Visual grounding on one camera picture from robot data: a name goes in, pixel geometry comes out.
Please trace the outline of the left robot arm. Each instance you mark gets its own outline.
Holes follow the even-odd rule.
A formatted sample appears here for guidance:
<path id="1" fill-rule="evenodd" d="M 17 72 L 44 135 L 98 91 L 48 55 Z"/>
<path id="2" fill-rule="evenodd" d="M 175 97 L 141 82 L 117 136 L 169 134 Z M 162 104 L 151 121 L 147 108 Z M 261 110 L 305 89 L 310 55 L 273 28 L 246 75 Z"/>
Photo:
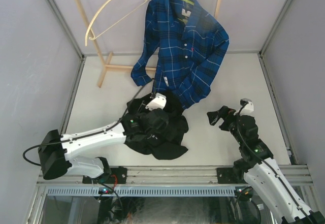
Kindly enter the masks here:
<path id="1" fill-rule="evenodd" d="M 85 175 L 106 183 L 111 178 L 106 158 L 84 157 L 83 153 L 107 145 L 141 141 L 162 132 L 168 124 L 167 113 L 154 109 L 135 115 L 127 113 L 117 122 L 81 133 L 61 135 L 58 130 L 49 131 L 38 147 L 43 178 L 53 180 L 64 175 Z"/>

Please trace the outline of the black shirt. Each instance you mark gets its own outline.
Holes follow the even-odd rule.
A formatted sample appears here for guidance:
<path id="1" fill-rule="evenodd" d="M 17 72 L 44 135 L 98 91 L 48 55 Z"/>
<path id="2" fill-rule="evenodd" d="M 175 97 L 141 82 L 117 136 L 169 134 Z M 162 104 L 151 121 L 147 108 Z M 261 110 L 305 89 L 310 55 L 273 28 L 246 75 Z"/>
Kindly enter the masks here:
<path id="1" fill-rule="evenodd" d="M 181 143 L 189 127 L 178 98 L 171 91 L 163 91 L 161 94 L 167 98 L 162 110 L 168 114 L 168 126 L 160 133 L 145 133 L 140 125 L 140 116 L 149 112 L 145 106 L 151 101 L 151 94 L 129 101 L 128 112 L 122 119 L 125 145 L 140 154 L 153 155 L 158 160 L 173 160 L 188 152 L 188 148 Z"/>

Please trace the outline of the cream wooden hanger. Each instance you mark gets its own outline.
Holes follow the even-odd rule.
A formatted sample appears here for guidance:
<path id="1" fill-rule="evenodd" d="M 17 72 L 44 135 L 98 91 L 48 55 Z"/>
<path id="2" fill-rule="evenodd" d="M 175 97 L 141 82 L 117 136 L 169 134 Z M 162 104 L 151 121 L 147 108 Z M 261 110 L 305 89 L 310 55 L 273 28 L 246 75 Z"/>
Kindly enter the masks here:
<path id="1" fill-rule="evenodd" d="M 108 32 L 122 20 L 136 12 L 147 4 L 149 0 L 106 0 L 95 12 L 89 24 L 86 26 L 84 44 L 88 46 L 89 41 L 95 42 L 100 36 Z M 98 33 L 93 31 L 95 22 L 101 18 L 109 17 L 111 21 L 108 26 L 101 29 Z"/>

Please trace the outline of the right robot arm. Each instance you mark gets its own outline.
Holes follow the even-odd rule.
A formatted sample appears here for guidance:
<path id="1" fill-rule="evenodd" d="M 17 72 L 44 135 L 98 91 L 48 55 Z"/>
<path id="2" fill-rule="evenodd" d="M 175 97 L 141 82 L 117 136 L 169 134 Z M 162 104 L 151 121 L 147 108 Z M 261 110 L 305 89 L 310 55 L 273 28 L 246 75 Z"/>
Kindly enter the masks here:
<path id="1" fill-rule="evenodd" d="M 219 128 L 231 133 L 239 144 L 241 159 L 234 162 L 233 176 L 256 191 L 272 212 L 277 223 L 324 223 L 320 211 L 313 211 L 290 185 L 281 172 L 274 155 L 259 138 L 255 118 L 222 106 L 208 112 L 210 125 L 223 120 Z"/>

